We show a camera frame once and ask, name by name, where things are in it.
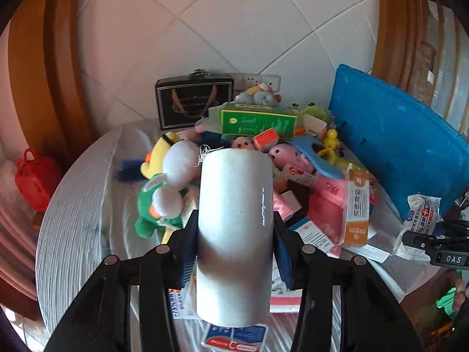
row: black gift box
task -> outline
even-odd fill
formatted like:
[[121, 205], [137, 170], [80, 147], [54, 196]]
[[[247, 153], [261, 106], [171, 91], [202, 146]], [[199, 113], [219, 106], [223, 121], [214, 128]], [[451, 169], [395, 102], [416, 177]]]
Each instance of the black gift box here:
[[156, 82], [156, 102], [162, 130], [191, 127], [210, 107], [231, 102], [233, 78], [195, 70], [190, 75]]

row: person's hand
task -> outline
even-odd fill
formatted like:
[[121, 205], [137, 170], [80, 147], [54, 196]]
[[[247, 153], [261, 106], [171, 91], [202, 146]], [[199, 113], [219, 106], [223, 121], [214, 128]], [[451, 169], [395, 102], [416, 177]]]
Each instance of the person's hand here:
[[454, 280], [454, 286], [456, 293], [454, 294], [453, 310], [459, 311], [466, 299], [469, 298], [469, 289], [466, 289], [464, 281], [459, 277]]

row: wall socket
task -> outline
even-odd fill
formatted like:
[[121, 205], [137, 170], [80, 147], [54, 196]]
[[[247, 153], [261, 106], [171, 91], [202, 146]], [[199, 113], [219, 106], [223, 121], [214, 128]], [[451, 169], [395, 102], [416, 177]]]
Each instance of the wall socket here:
[[272, 87], [274, 92], [280, 89], [280, 75], [231, 73], [230, 76], [234, 79], [235, 96], [260, 83]]

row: red bag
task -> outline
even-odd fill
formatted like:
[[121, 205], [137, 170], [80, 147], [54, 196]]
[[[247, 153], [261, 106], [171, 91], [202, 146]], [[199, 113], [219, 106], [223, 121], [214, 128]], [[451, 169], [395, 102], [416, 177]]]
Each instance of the red bag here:
[[[33, 160], [27, 159], [29, 152]], [[63, 176], [59, 166], [53, 158], [39, 156], [27, 148], [16, 168], [15, 183], [21, 194], [34, 210], [44, 212]]]

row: white cylinder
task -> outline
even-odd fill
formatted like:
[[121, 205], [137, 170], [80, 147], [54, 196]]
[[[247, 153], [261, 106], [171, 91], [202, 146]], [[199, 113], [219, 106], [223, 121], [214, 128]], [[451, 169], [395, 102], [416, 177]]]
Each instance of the white cylinder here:
[[265, 322], [270, 310], [273, 180], [270, 157], [245, 149], [202, 164], [197, 313], [221, 327]]

